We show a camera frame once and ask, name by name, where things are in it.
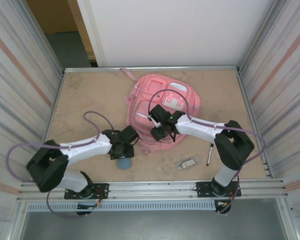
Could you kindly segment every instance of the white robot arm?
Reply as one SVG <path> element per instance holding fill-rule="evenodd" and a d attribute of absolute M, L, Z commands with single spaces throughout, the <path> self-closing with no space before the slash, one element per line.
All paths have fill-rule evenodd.
<path fill-rule="evenodd" d="M 191 117 L 190 120 L 185 112 L 175 111 L 171 114 L 159 104 L 149 112 L 149 119 L 154 122 L 155 127 L 151 130 L 151 135 L 157 141 L 167 136 L 174 139 L 177 134 L 186 134 L 206 140 L 216 146 L 222 164 L 212 180 L 212 186 L 218 196 L 222 196 L 227 191 L 228 185 L 255 148 L 245 132 L 217 127 L 241 129 L 241 126 L 233 120 L 229 123 L 209 122 L 195 117 Z"/>
<path fill-rule="evenodd" d="M 92 193 L 92 181 L 86 173 L 72 172 L 67 167 L 96 155 L 109 154 L 112 160 L 132 158 L 134 147 L 131 143 L 138 137 L 138 133 L 129 125 L 122 131 L 104 130 L 97 139 L 91 137 L 60 144 L 49 140 L 45 142 L 46 145 L 59 146 L 61 149 L 40 148 L 28 162 L 26 169 L 41 192 L 63 188 L 86 198 Z"/>

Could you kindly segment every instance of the aluminum frame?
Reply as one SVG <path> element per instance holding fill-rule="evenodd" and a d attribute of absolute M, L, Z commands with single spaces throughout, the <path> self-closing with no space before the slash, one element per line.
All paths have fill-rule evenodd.
<path fill-rule="evenodd" d="M 250 105 L 250 101 L 247 97 L 241 76 L 237 71 L 236 66 L 152 66 L 152 67 L 125 67 L 130 71 L 207 71 L 207 70 L 234 70 L 237 75 L 237 80 L 240 86 L 242 97 L 249 115 L 251 125 L 254 131 L 259 133 L 258 125 L 256 123 L 253 111 Z M 99 67 L 99 68 L 66 68 L 65 73 L 84 73 L 84 72 L 119 72 L 120 67 Z M 51 118 L 49 120 L 46 132 L 44 134 L 47 140 L 53 118 L 58 105 L 58 100 L 60 97 L 61 89 L 64 83 L 64 78 L 60 82 L 56 99 L 53 103 L 53 108 L 51 112 Z M 262 163 L 265 165 L 264 169 L 268 170 L 267 167 L 267 155 L 262 156 L 264 160 Z M 221 198 L 198 198 L 196 192 L 193 191 L 195 183 L 199 180 L 188 180 L 188 181 L 134 181 L 134 182 L 108 182 L 110 184 L 110 192 L 108 199 L 103 201 L 108 203 L 119 203 L 125 201 L 198 201 L 200 199 L 204 200 L 215 200 Z M 288 197 L 285 185 L 282 179 L 279 178 L 262 178 L 262 179 L 242 179 L 240 181 L 240 187 L 242 196 L 237 199 L 263 199 L 263 198 L 275 198 L 277 199 L 278 208 L 287 209 L 287 204 L 285 198 Z M 41 193 L 38 191 L 38 187 L 34 183 L 22 183 L 20 188 L 20 194 L 17 197 L 17 208 L 15 210 L 15 221 L 13 228 L 8 234 L 8 240 L 18 240 L 20 239 L 23 226 L 25 224 L 28 206 L 31 203 L 42 203 L 46 200 L 46 193 Z M 65 200 L 63 199 L 64 190 L 54 189 L 50 194 L 49 201 L 51 203 L 61 203 L 61 202 L 89 202 L 89 200 Z M 287 219 L 286 214 L 281 214 L 282 221 L 286 227 L 287 235 L 290 236 L 289 240 L 294 240 L 297 234 L 293 235 L 291 233 L 296 232 L 294 229 L 294 224 L 291 221 L 292 218 Z"/>

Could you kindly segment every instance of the wooden table surface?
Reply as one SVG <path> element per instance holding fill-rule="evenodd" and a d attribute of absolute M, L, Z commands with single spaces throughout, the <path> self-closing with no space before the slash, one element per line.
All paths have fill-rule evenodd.
<path fill-rule="evenodd" d="M 134 71 L 137 79 L 148 72 Z M 244 129 L 251 130 L 249 117 L 233 70 L 156 71 L 192 86 L 201 98 L 200 119 L 227 123 L 235 120 Z M 105 115 L 115 129 L 126 127 L 128 106 L 123 98 L 129 96 L 135 82 L 123 72 L 72 72 L 66 73 L 60 98 L 51 126 L 49 139 L 57 143 L 70 143 L 95 136 L 96 130 L 84 121 L 86 111 L 97 111 Z M 110 129 L 101 117 L 90 114 L 101 131 Z M 93 181 L 176 181 L 212 179 L 221 166 L 214 147 L 209 166 L 206 166 L 210 143 L 187 136 L 178 146 L 170 150 L 143 155 L 138 144 L 131 168 L 121 170 L 110 156 L 98 155 L 80 161 L 69 169 L 84 171 Z M 177 170 L 176 164 L 192 155 L 200 155 L 201 163 L 188 169 Z M 265 178 L 260 158 L 248 163 L 241 171 L 243 179 Z"/>

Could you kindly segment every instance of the black bracket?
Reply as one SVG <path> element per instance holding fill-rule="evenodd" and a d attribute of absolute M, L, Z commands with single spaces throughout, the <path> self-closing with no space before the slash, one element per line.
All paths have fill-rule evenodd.
<path fill-rule="evenodd" d="M 214 191 L 212 187 L 211 181 L 198 181 L 195 183 L 196 191 L 198 198 L 215 198 L 215 197 L 230 197 L 229 193 L 232 192 L 232 194 L 235 194 L 237 189 L 237 181 L 231 181 L 228 185 L 228 191 L 224 193 L 224 195 L 218 195 Z M 241 190 L 239 188 L 236 197 L 241 196 Z"/>
<path fill-rule="evenodd" d="M 93 183 L 92 193 L 88 197 L 82 197 L 79 192 L 66 190 L 64 199 L 107 199 L 109 194 L 109 183 Z"/>

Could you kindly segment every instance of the purple cable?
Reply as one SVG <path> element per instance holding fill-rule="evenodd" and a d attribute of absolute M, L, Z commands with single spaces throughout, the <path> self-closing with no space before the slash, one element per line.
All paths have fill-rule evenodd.
<path fill-rule="evenodd" d="M 162 89 L 162 90 L 159 90 L 157 91 L 155 94 L 152 95 L 152 97 L 150 98 L 150 101 L 149 101 L 149 105 L 148 105 L 148 113 L 150 113 L 150 106 L 151 106 L 151 102 L 152 100 L 154 99 L 154 97 L 161 93 L 161 92 L 173 92 L 173 93 L 176 93 L 176 94 L 179 94 L 183 100 L 185 101 L 185 104 L 186 104 L 186 115 L 188 117 L 188 119 L 190 121 L 192 121 L 193 123 L 195 124 L 199 124 L 199 125 L 202 125 L 202 126 L 205 126 L 205 127 L 209 127 L 209 128 L 215 128 L 215 129 L 223 129 L 223 130 L 229 130 L 229 131 L 238 131 L 238 132 L 243 132 L 243 133 L 247 133 L 247 134 L 251 134 L 251 135 L 254 135 L 256 137 L 258 137 L 261 141 L 262 141 L 262 149 L 254 156 L 250 157 L 249 159 L 247 159 L 241 166 L 241 168 L 238 170 L 238 172 L 235 174 L 234 177 L 237 177 L 237 186 L 236 186 L 236 190 L 235 190 L 235 194 L 233 196 L 233 198 L 231 199 L 230 203 L 224 208 L 222 209 L 219 213 L 223 213 L 226 209 L 228 209 L 231 204 L 233 203 L 233 201 L 235 200 L 235 197 L 238 193 L 238 190 L 239 190 L 239 173 L 240 171 L 242 170 L 243 166 L 246 165 L 247 163 L 251 162 L 252 160 L 256 159 L 257 157 L 259 157 L 265 150 L 266 150 L 266 147 L 267 147 L 267 142 L 266 140 L 259 134 L 253 132 L 253 131 L 250 131 L 250 130 L 245 130 L 245 129 L 242 129 L 242 128 L 237 128 L 237 127 L 229 127 L 229 126 L 214 126 L 212 124 L 208 124 L 208 123 L 204 123 L 204 122 L 200 122 L 200 121 L 196 121 L 194 119 L 191 118 L 190 114 L 189 114 L 189 103 L 187 101 L 187 99 L 181 94 L 179 93 L 178 91 L 176 90 L 173 90 L 173 89 Z"/>
<path fill-rule="evenodd" d="M 103 116 L 101 113 L 99 112 L 96 112 L 96 111 L 87 111 L 83 114 L 83 119 L 86 120 L 88 123 L 92 124 L 95 129 L 97 130 L 97 135 L 94 139 L 92 139 L 91 141 L 89 142 L 86 142 L 86 143 L 81 143 L 81 144 L 76 144 L 76 145 L 73 145 L 71 146 L 71 148 L 80 148 L 80 147 L 84 147 L 84 146 L 87 146 L 87 145 L 90 145 L 92 143 L 94 143 L 100 136 L 100 130 L 99 130 L 99 127 L 97 126 L 97 124 L 95 124 L 93 121 L 89 120 L 86 118 L 86 115 L 87 114 L 97 114 L 99 116 L 101 116 L 102 118 L 104 118 L 110 125 L 110 127 L 112 128 L 112 130 L 114 131 L 114 127 L 113 125 L 111 124 L 111 122 L 105 117 Z M 23 178 L 23 177 L 20 177 L 18 175 L 16 175 L 13 170 L 11 169 L 11 166 L 10 166 L 10 162 L 9 162 L 9 159 L 10 159 L 10 154 L 11 152 L 15 149 L 15 148 L 18 148 L 18 147 L 26 147 L 26 146 L 33 146 L 33 147 L 39 147 L 39 148 L 46 148 L 46 149 L 68 149 L 69 147 L 68 146 L 52 146 L 52 145 L 48 145 L 48 144 L 43 144 L 43 143 L 38 143 L 38 142 L 21 142 L 21 143 L 18 143 L 16 145 L 13 145 L 9 150 L 8 152 L 6 153 L 6 156 L 5 156 L 5 165 L 6 165 L 6 168 L 8 170 L 8 172 L 16 179 L 22 181 L 22 182 L 26 182 L 26 183 L 33 183 L 34 181 L 32 180 L 29 180 L 29 179 L 26 179 L 26 178 Z M 52 208 L 50 207 L 49 205 L 49 195 L 50 195 L 50 192 L 48 192 L 48 194 L 46 195 L 46 205 L 48 207 L 48 209 L 56 216 L 60 217 L 60 218 L 64 218 L 64 219 L 78 219 L 78 218 L 82 218 L 84 217 L 84 215 L 81 215 L 81 216 L 68 216 L 68 215 L 64 215 L 64 214 L 60 214 L 60 213 L 57 213 L 55 211 L 52 210 Z"/>

